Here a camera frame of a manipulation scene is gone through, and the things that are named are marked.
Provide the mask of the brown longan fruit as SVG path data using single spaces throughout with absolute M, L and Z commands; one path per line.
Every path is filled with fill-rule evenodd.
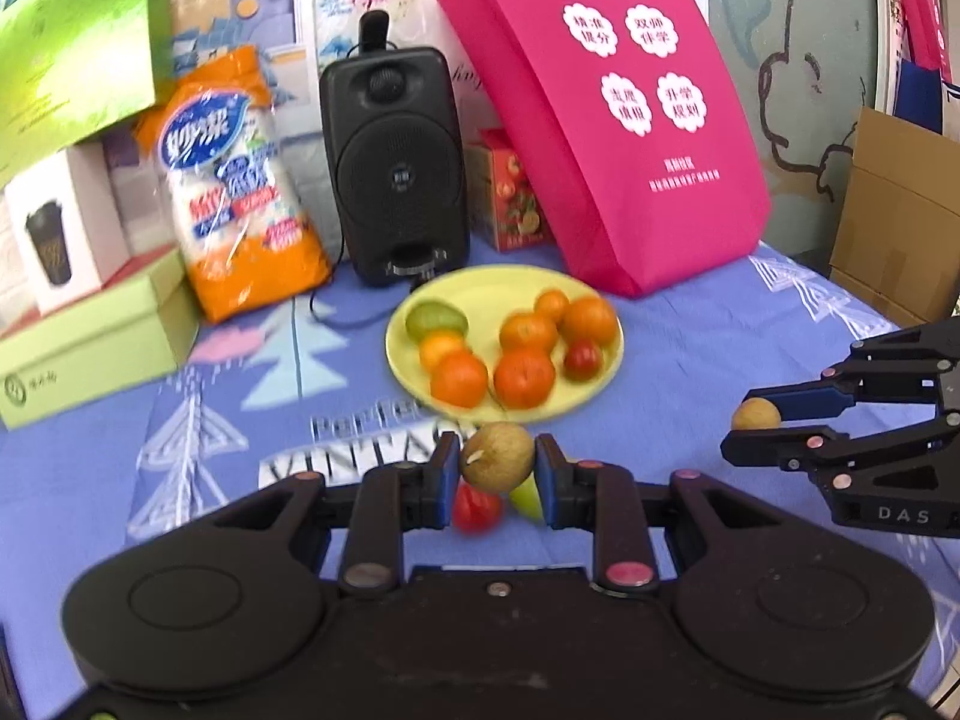
M 534 455 L 534 439 L 521 424 L 490 422 L 460 450 L 460 474 L 483 493 L 508 494 L 532 473 Z
M 759 431 L 778 429 L 782 416 L 774 403 L 766 398 L 752 397 L 737 406 L 731 419 L 732 431 Z

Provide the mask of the round orange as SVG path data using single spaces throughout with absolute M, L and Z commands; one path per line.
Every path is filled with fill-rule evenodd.
M 568 304 L 560 333 L 566 343 L 587 340 L 605 348 L 619 338 L 619 317 L 612 304 L 601 296 L 583 296 Z

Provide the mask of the red cherry tomato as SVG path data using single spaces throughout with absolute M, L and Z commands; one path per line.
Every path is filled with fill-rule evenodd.
M 485 493 L 467 483 L 460 483 L 455 493 L 452 525 L 462 533 L 480 535 L 498 527 L 503 518 L 503 501 L 496 494 Z

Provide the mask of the large wrinkled orange tangerine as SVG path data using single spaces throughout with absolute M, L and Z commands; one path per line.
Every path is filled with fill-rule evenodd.
M 444 356 L 431 372 L 431 396 L 457 408 L 475 408 L 482 403 L 487 390 L 487 366 L 470 351 L 454 351 Z

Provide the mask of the bright green gift box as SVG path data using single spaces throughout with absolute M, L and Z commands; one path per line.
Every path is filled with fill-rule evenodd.
M 2 0 L 2 181 L 173 86 L 169 0 Z

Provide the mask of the yellow orange citrus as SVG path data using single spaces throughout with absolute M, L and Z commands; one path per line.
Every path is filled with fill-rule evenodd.
M 418 343 L 418 359 L 423 371 L 433 372 L 448 356 L 464 353 L 469 347 L 459 332 L 441 328 L 427 333 Z

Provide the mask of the light green flat box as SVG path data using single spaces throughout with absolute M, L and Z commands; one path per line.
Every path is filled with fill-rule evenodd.
M 132 259 L 98 293 L 2 333 L 2 424 L 16 429 L 179 369 L 202 312 L 181 252 Z

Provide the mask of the green plum fruit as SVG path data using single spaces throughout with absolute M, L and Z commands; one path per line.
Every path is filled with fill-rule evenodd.
M 517 488 L 512 489 L 508 497 L 512 508 L 521 517 L 527 518 L 530 522 L 544 522 L 544 512 L 542 512 L 539 489 L 537 489 L 534 475 L 529 475 Z
M 415 343 L 421 343 L 434 332 L 452 332 L 465 337 L 469 333 L 469 319 L 448 302 L 418 301 L 407 312 L 405 330 Z

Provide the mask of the white coffee cup box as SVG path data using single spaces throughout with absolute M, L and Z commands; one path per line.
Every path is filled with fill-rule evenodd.
M 132 259 L 99 142 L 60 149 L 3 190 L 41 316 L 98 293 Z

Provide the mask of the black speaker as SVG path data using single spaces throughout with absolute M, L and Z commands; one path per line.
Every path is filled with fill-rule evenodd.
M 448 62 L 399 49 L 389 15 L 364 13 L 358 44 L 319 82 L 322 135 L 343 239 L 361 281 L 427 281 L 466 265 L 466 168 Z

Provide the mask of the pink tote bag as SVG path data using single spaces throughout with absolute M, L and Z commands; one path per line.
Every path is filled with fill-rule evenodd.
M 637 298 L 752 254 L 754 137 L 695 0 L 438 0 L 568 270 Z

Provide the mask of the small red apple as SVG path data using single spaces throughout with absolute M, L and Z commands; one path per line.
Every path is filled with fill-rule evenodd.
M 566 348 L 563 374 L 573 382 L 595 379 L 604 369 L 604 350 L 590 338 L 579 338 Z

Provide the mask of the cardboard box at right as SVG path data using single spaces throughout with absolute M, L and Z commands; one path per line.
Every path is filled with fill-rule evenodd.
M 958 143 L 878 110 L 859 115 L 830 278 L 900 327 L 958 298 Z

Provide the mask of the red fruit printed box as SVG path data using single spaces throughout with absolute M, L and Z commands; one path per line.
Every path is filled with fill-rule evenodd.
M 551 244 L 553 234 L 523 163 L 502 128 L 466 146 L 470 227 L 498 252 Z

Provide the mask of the orange paper cup package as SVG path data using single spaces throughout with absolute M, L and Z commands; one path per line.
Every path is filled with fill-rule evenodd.
M 183 76 L 133 129 L 155 160 L 206 320 L 285 301 L 332 275 L 281 160 L 272 91 L 251 46 Z

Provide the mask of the small orange kumquat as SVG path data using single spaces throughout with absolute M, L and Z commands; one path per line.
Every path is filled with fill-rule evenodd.
M 561 289 L 545 289 L 534 302 L 534 312 L 560 325 L 569 307 L 569 298 Z

